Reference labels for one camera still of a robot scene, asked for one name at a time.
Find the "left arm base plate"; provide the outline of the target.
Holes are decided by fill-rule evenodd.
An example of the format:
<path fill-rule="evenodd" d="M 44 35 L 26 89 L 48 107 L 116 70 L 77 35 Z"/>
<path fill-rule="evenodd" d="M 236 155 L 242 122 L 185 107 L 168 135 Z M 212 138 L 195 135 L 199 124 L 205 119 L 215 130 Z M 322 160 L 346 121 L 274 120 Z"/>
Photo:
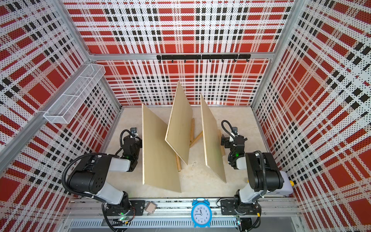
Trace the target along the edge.
<path fill-rule="evenodd" d="M 119 205 L 108 204 L 105 206 L 104 213 L 107 216 L 142 216 L 145 201 L 143 200 L 133 200 L 127 203 Z"/>

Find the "wooden board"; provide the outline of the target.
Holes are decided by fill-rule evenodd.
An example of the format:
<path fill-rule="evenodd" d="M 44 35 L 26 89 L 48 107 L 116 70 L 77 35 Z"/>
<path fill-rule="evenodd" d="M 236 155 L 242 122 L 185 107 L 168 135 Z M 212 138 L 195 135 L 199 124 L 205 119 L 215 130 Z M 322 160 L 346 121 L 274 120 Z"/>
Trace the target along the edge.
<path fill-rule="evenodd" d="M 192 119 L 192 108 L 181 83 L 178 82 L 165 141 L 185 164 L 188 164 L 189 160 Z"/>
<path fill-rule="evenodd" d="M 176 153 L 165 141 L 167 127 L 142 105 L 143 184 L 180 193 Z"/>
<path fill-rule="evenodd" d="M 200 101 L 205 164 L 221 179 L 221 181 L 226 183 L 227 179 L 224 169 L 217 121 L 202 95 L 200 96 Z"/>

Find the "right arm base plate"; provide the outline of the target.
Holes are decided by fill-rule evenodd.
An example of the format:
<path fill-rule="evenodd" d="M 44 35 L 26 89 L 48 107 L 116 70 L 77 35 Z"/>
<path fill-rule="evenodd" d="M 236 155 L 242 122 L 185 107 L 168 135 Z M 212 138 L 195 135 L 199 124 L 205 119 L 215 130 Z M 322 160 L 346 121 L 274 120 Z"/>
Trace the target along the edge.
<path fill-rule="evenodd" d="M 234 200 L 221 200 L 222 215 L 258 215 L 261 214 L 261 207 L 258 204 L 245 204 Z"/>

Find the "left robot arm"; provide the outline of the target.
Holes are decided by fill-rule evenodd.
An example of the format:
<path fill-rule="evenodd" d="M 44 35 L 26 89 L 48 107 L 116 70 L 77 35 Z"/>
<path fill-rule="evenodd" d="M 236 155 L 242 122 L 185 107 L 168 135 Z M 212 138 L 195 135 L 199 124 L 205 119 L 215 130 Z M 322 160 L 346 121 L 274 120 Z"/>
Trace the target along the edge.
<path fill-rule="evenodd" d="M 75 158 L 62 172 L 62 185 L 69 193 L 98 200 L 119 214 L 126 214 L 132 209 L 128 194 L 113 187 L 106 179 L 109 172 L 133 172 L 141 148 L 142 139 L 138 134 L 124 130 L 114 155 L 87 153 Z"/>

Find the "black hook rail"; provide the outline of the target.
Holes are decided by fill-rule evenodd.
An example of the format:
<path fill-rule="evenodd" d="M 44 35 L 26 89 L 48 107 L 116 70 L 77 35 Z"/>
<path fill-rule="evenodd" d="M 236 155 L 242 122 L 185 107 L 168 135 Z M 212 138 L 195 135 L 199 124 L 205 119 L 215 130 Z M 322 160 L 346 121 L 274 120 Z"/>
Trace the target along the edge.
<path fill-rule="evenodd" d="M 251 54 L 200 54 L 200 55 L 157 55 L 159 61 L 175 61 L 175 60 L 249 60 Z"/>

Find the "lavender toaster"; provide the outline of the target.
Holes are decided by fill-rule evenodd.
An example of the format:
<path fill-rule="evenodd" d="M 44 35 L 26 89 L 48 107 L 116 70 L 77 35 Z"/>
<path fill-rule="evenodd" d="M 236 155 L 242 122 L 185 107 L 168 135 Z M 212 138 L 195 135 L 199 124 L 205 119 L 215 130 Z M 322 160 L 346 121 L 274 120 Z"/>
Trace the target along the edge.
<path fill-rule="evenodd" d="M 293 183 L 289 180 L 286 172 L 280 171 L 282 178 L 284 179 L 283 187 L 280 189 L 282 195 L 290 195 L 293 193 Z"/>

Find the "blue alarm clock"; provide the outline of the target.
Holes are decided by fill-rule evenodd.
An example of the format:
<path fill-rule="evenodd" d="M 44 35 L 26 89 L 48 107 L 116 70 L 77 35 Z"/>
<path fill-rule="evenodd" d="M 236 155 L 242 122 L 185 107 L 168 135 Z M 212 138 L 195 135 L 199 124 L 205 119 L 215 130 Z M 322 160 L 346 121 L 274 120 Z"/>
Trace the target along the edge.
<path fill-rule="evenodd" d="M 191 219 L 195 228 L 211 227 L 212 211 L 207 199 L 197 198 L 192 201 Z"/>

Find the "small brown square block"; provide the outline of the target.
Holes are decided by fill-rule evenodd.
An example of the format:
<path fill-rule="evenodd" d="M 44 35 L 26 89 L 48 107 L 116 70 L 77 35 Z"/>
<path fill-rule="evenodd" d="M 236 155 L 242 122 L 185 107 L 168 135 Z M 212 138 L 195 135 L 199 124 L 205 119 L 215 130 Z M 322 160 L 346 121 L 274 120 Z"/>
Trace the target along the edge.
<path fill-rule="evenodd" d="M 154 214 L 156 209 L 157 205 L 154 202 L 148 202 L 145 206 L 145 212 L 147 212 L 148 214 Z"/>

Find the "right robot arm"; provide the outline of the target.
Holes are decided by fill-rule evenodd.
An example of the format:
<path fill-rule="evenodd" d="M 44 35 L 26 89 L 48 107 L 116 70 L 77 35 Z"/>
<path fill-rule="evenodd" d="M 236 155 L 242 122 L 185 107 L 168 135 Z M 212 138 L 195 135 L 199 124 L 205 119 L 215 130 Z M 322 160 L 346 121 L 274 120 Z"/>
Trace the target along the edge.
<path fill-rule="evenodd" d="M 271 153 L 254 151 L 245 153 L 247 138 L 237 135 L 221 137 L 221 146 L 230 149 L 228 163 L 235 170 L 246 170 L 248 184 L 236 191 L 234 211 L 240 215 L 252 214 L 253 205 L 265 196 L 286 196 L 293 188 L 285 172 L 280 171 Z"/>

